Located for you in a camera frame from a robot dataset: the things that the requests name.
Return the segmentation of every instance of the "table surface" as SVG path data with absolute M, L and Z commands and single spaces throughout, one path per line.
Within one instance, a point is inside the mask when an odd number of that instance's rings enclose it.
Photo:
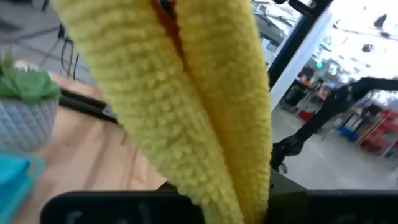
M 51 74 L 60 86 L 101 99 L 97 88 Z M 13 223 L 38 223 L 53 196 L 72 190 L 155 190 L 158 174 L 117 124 L 59 107 L 51 140 L 37 153 L 46 169 Z

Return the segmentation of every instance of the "plant pot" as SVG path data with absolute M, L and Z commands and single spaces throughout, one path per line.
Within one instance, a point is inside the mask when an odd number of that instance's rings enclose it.
M 0 99 L 0 147 L 36 151 L 51 137 L 58 99 L 26 103 Z

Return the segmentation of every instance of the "gray floor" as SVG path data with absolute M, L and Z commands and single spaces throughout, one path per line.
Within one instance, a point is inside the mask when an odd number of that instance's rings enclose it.
M 274 142 L 293 134 L 303 121 L 279 108 L 272 113 Z M 379 159 L 345 138 L 312 136 L 301 154 L 288 157 L 287 177 L 309 189 L 398 189 L 394 161 Z
M 57 15 L 48 9 L 40 11 L 41 0 L 35 0 L 34 8 L 30 6 L 15 6 L 0 0 L 0 18 L 21 26 L 26 32 L 48 29 L 59 25 Z M 38 52 L 49 52 L 57 41 L 57 32 L 52 32 L 38 38 L 24 40 L 12 44 L 12 51 L 19 59 L 39 65 L 44 56 Z M 62 43 L 59 43 L 51 56 L 42 65 L 45 70 L 60 73 Z M 68 63 L 69 49 L 65 52 L 64 62 Z M 94 84 L 89 76 L 83 60 L 79 61 L 76 71 L 77 79 Z M 272 114 L 274 142 L 293 134 L 303 122 L 280 109 Z M 347 140 L 337 136 L 328 136 L 321 140 L 313 136 L 304 145 L 302 153 L 289 157 L 286 161 L 289 167 L 288 178 L 310 189 L 397 189 L 398 173 L 391 171 L 394 164 L 380 160 L 354 147 Z
M 22 32 L 11 34 L 12 36 L 20 36 L 31 34 L 40 30 L 59 26 L 59 19 L 51 7 L 43 13 L 41 9 L 42 0 L 34 0 L 34 6 L 15 5 L 0 0 L 0 19 L 8 21 L 15 26 L 22 27 Z M 53 31 L 45 35 L 38 36 L 33 39 L 13 42 L 12 44 L 0 45 L 0 50 L 12 50 L 17 59 L 26 60 L 35 65 L 41 65 L 41 68 L 63 75 L 66 72 L 61 68 L 61 51 L 63 41 L 60 41 L 54 48 L 53 52 L 44 61 L 45 54 L 48 54 L 51 48 L 57 42 L 58 31 Z M 0 34 L 0 40 L 9 36 L 8 34 Z M 64 65 L 68 66 L 70 57 L 70 46 L 68 45 L 64 53 Z M 72 57 L 72 70 L 76 59 L 76 49 Z M 80 57 L 76 68 L 76 79 L 83 83 L 93 85 L 94 81 L 90 78 L 88 67 Z

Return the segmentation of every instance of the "towel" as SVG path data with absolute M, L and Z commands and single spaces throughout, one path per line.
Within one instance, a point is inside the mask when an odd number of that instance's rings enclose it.
M 207 224 L 261 223 L 271 158 L 249 1 L 54 0 L 118 121 Z
M 28 159 L 0 154 L 0 213 L 26 181 L 29 166 Z

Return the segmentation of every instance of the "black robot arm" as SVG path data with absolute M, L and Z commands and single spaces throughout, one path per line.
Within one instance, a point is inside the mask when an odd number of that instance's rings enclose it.
M 322 108 L 306 122 L 295 134 L 273 144 L 271 167 L 279 170 L 286 156 L 300 154 L 305 141 L 316 133 L 332 117 L 350 109 L 355 102 L 371 90 L 398 90 L 398 80 L 362 78 L 332 91 Z

